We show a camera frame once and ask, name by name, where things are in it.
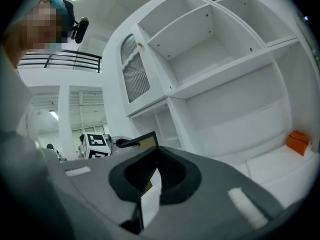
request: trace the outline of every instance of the black metal railing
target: black metal railing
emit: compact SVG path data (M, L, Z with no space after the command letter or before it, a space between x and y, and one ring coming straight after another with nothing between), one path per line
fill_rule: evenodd
M73 70L79 68L92 69L100 73L102 57L76 50L45 50L43 53L27 53L18 64L19 68L29 65L70 66Z

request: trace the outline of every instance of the wooden board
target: wooden board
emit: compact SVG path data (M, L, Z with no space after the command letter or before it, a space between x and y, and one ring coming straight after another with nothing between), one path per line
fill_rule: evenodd
M211 6L204 5L181 16L157 33L148 44L171 61L213 35Z

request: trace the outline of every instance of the person in background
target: person in background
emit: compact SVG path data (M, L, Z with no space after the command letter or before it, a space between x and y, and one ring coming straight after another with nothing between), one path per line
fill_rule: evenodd
M84 138L85 138L85 135L81 134L81 136L79 137L81 143L78 146L78 150L77 150L78 158L81 158L81 159L85 158L85 154L84 154Z
M59 161L67 161L67 159L64 157L64 155L61 152L59 152L58 150L56 150L54 148L54 145L52 145L51 143L46 145L46 148L49 149L49 150L53 150L56 153L56 156L57 156Z
M27 15L8 26L0 45L1 131L17 132L39 142L31 106L33 95L19 77L18 64L27 52L57 49L57 44L72 34L74 23L71 2L40 0Z

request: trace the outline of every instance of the ceiling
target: ceiling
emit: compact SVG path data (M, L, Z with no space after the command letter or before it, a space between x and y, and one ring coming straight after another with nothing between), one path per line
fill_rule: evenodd
M71 1L74 6L76 21L79 21L82 17L89 19L89 27L79 51L101 56L113 31L148 1L150 0Z
M58 113L59 87L51 86L45 92L33 93L32 106L38 134L56 132L58 121L49 113ZM70 92L70 124L72 130L101 126L107 123L101 91L71 91Z

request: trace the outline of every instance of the white wall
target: white wall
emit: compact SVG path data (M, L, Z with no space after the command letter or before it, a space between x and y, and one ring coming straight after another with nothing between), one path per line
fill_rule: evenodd
M107 124L103 125L103 129L104 129L104 134L110 134L109 126Z
M58 96L58 117L59 137L65 158L69 161L75 160L78 156L71 132L70 86L67 84L60 85Z
M43 148L46 148L47 144L51 143L56 150L63 153L58 131L38 134L38 138Z
M34 86L81 86L103 87L105 80L99 73L63 68L20 69L22 81L28 87Z
M64 49L64 50L71 50L71 51L77 51L78 48L80 46L80 43L76 43L76 41L73 39L71 39L70 37L68 38L68 42L65 42L65 43L62 43L61 44L61 49Z
M72 138L73 138L73 145L74 145L74 148L75 150L77 151L78 150L78 146L80 145L80 139L79 137L81 136L82 133L82 129L80 130L73 130L72 131Z

